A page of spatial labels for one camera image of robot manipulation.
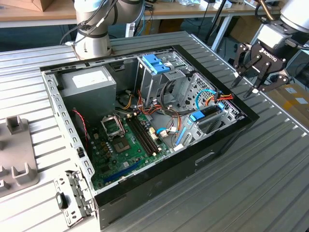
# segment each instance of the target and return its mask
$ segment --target yellow wire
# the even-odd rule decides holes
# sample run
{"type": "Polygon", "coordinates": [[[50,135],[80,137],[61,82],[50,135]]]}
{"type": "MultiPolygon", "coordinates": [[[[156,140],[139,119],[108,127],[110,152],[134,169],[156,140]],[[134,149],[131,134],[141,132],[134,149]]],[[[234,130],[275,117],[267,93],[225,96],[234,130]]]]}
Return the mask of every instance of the yellow wire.
{"type": "Polygon", "coordinates": [[[128,108],[131,106],[132,96],[133,96],[133,95],[131,94],[131,95],[130,95],[130,98],[129,98],[128,104],[126,105],[126,107],[124,107],[124,108],[122,108],[122,109],[126,110],[126,109],[128,109],[128,108]]]}

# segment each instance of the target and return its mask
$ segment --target blue expansion slot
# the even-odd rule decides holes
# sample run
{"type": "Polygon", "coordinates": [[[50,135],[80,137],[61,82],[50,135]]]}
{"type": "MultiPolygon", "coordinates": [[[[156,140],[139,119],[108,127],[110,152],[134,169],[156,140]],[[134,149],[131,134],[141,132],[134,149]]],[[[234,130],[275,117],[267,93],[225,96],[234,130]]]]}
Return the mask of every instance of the blue expansion slot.
{"type": "Polygon", "coordinates": [[[136,169],[138,167],[140,163],[140,160],[138,162],[136,162],[135,164],[132,164],[130,167],[127,167],[109,177],[107,177],[105,180],[104,180],[104,183],[107,183],[107,182],[110,182],[110,181],[113,181],[115,179],[118,179],[119,177],[121,176],[124,176],[125,174],[131,172],[132,170],[136,169]]]}

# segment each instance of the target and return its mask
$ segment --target connector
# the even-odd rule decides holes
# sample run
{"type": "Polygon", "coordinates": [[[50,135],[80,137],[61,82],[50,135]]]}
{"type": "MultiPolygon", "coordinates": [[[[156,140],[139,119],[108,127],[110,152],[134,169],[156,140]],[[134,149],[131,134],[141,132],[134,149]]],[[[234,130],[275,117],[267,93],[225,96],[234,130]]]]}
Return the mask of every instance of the connector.
{"type": "Polygon", "coordinates": [[[159,138],[159,137],[156,136],[155,134],[151,134],[150,137],[151,137],[154,141],[157,140],[157,139],[159,138]]]}
{"type": "Polygon", "coordinates": [[[155,129],[154,129],[153,127],[150,127],[150,128],[149,128],[149,133],[150,133],[150,134],[155,134],[155,129]]]}
{"type": "Polygon", "coordinates": [[[166,130],[161,131],[161,132],[160,132],[160,135],[161,135],[162,138],[168,137],[168,133],[167,133],[166,130]]]}

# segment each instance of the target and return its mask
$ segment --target slotted metal surface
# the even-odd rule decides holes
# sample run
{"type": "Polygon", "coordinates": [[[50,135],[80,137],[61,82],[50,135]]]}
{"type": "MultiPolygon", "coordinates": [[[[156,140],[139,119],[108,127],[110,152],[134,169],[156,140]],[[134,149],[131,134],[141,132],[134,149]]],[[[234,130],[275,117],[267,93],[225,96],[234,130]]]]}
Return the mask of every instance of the slotted metal surface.
{"type": "MultiPolygon", "coordinates": [[[[186,32],[116,39],[117,54],[180,44],[228,87],[232,70],[186,32]]],[[[30,121],[40,182],[0,199],[0,228],[65,231],[52,180],[73,169],[52,115],[38,67],[76,60],[68,47],[0,54],[0,119],[20,114],[30,121]]],[[[248,84],[234,88],[242,98],[248,84]]],[[[228,150],[131,214],[109,232],[301,231],[309,225],[308,135],[261,95],[245,100],[260,119],[228,150]]],[[[97,231],[96,219],[74,231],[97,231]]]]}

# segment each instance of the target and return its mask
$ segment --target cardboard box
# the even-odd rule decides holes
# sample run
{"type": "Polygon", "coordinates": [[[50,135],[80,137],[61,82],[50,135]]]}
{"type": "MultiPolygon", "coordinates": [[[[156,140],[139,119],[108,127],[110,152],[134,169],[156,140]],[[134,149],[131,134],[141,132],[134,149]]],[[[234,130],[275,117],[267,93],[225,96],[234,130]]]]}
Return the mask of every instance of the cardboard box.
{"type": "Polygon", "coordinates": [[[254,16],[240,16],[230,36],[241,43],[250,43],[260,28],[261,22],[254,16]]]}
{"type": "Polygon", "coordinates": [[[45,11],[53,0],[0,0],[0,4],[25,8],[34,11],[45,11]]]}
{"type": "Polygon", "coordinates": [[[309,129],[309,93],[298,84],[281,86],[267,95],[309,129]]]}

